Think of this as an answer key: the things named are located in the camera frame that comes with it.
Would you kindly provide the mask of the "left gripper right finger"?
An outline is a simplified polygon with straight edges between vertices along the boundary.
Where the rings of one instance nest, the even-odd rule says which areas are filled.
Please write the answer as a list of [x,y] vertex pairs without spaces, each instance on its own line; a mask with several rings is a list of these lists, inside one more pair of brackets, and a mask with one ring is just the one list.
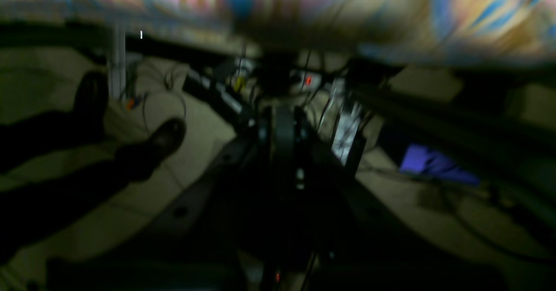
[[493,267],[457,258],[404,225],[316,136],[302,109],[275,110],[281,267],[301,250],[302,291],[504,291]]

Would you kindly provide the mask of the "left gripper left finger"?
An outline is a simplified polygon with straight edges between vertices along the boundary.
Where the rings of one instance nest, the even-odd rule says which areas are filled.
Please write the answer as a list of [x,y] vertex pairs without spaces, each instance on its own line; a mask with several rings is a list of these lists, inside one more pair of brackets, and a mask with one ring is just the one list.
[[234,235],[248,164],[266,148],[273,109],[224,146],[202,176],[138,234],[88,261],[50,261],[50,291],[246,291]]

